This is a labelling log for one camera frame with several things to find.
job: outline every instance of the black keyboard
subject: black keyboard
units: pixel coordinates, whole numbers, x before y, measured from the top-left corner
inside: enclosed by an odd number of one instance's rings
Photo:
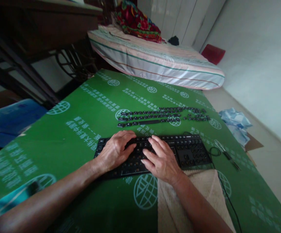
[[[166,141],[172,149],[177,163],[181,169],[187,169],[193,166],[210,164],[212,161],[208,152],[198,134],[193,135],[170,135],[158,136],[163,141]],[[143,154],[143,149],[155,153],[151,144],[148,141],[149,137],[137,137],[130,140],[126,147],[130,144],[136,143],[134,151],[130,154],[128,159],[116,169],[104,174],[101,179],[114,179],[131,175],[141,175],[150,173],[141,159],[146,159]],[[106,145],[110,138],[99,139],[94,158],[96,158]]]

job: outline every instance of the red floral blanket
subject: red floral blanket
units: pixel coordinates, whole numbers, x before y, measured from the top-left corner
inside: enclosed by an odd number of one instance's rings
[[[123,0],[116,8],[115,17],[125,34],[161,43],[160,29],[132,2]]]

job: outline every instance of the hand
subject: hand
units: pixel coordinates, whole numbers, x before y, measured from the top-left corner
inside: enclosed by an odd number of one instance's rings
[[[96,158],[105,169],[104,172],[118,167],[127,160],[128,156],[136,147],[136,144],[131,144],[124,150],[126,144],[132,138],[136,138],[136,134],[133,131],[123,130],[117,132],[109,139],[100,155]]]
[[[142,163],[155,177],[175,185],[184,172],[179,168],[173,151],[166,142],[155,135],[149,138],[149,142],[157,155],[144,149],[143,153],[148,159],[142,160]]]

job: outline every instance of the bed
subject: bed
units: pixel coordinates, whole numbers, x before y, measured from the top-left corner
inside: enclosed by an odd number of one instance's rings
[[[119,71],[163,83],[210,90],[225,74],[192,47],[158,44],[124,34],[113,25],[88,32],[93,49]]]

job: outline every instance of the green tablecloth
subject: green tablecloth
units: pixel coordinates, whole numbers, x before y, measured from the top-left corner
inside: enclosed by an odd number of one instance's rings
[[[207,149],[217,139],[242,169],[225,156],[213,157],[240,219],[243,232],[281,232],[281,204],[199,90],[168,85],[108,70],[99,71],[0,151],[0,198],[31,180],[47,187],[93,159],[100,137],[112,136],[121,111],[158,107],[204,108],[210,122],[132,126],[138,136],[200,134]],[[226,199],[235,229],[239,227]],[[156,232],[157,179],[151,174],[91,184],[50,228],[64,232]]]

